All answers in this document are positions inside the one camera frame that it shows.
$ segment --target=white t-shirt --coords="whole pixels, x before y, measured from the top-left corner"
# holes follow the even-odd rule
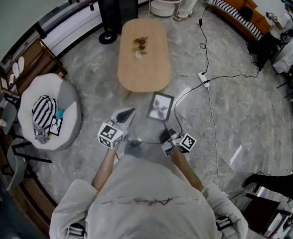
[[[277,39],[281,38],[281,34],[287,32],[293,27],[293,20],[290,16],[290,13],[285,13],[283,16],[281,16],[277,21],[278,23],[283,27],[282,30],[280,30],[275,23],[273,23],[273,26],[271,27],[271,35]]]
[[[227,238],[246,237],[246,220],[216,185],[199,192],[163,165],[124,155],[100,192],[85,181],[71,184],[50,238],[67,238],[69,225],[85,219],[87,239],[224,239],[220,216],[233,222]]]

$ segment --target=framed picture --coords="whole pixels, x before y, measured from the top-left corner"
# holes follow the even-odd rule
[[[174,97],[160,92],[154,92],[147,117],[160,122],[165,122],[170,117]]]
[[[57,119],[56,117],[53,117],[51,120],[49,133],[52,133],[58,136],[60,133],[61,124],[62,124],[62,119]]]

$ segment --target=wooden floor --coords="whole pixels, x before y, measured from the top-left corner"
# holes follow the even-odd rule
[[[6,153],[11,142],[11,136],[0,137],[0,168],[7,164]],[[2,175],[1,179],[6,185],[5,176]],[[24,178],[19,187],[10,190],[9,194],[31,224],[48,238],[51,216],[57,204],[48,195],[38,179]]]

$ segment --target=tile floor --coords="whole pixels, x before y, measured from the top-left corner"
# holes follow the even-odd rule
[[[164,93],[177,97],[186,87],[199,84],[196,74],[207,66],[205,50],[199,47],[205,39],[197,26],[203,5],[199,2],[193,17],[184,22],[148,16],[147,9],[147,5],[139,9],[139,18],[151,17],[165,26],[172,77]],[[232,27],[208,10],[202,29],[208,39],[208,79],[256,75],[257,70],[246,53],[246,42]],[[76,88],[80,97],[81,129],[66,150],[46,153],[53,164],[37,163],[33,168],[57,202],[74,179],[92,181],[106,152],[106,148],[98,143],[97,131],[114,110],[135,107],[137,115],[132,133],[145,141],[157,141],[157,133],[163,129],[161,124],[146,119],[152,93],[132,93],[125,99],[126,93],[117,79],[120,37],[113,44],[102,45],[98,41],[101,32],[100,29],[84,39],[61,59],[68,71],[65,79]],[[217,180],[215,130],[209,94],[216,122],[218,186],[221,190],[229,196],[238,194],[243,179],[252,172],[288,175],[292,171],[292,110],[289,100],[284,99],[285,87],[276,89],[281,82],[281,76],[276,76],[268,63],[257,78],[240,76],[213,80],[210,93],[203,87],[197,88],[176,107],[184,132],[198,140],[187,159],[204,182],[216,183]],[[179,129],[173,114],[168,124]],[[144,148],[156,149],[156,154],[160,152],[158,145],[145,145]],[[233,201],[242,208],[244,193]]]

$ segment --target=black pants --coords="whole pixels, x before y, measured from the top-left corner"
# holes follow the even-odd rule
[[[253,182],[293,199],[293,174],[288,176],[254,176]]]
[[[257,43],[249,45],[248,50],[252,54],[257,54],[257,66],[262,69],[271,57],[271,53],[276,45],[281,41],[271,35],[271,33],[265,34]]]

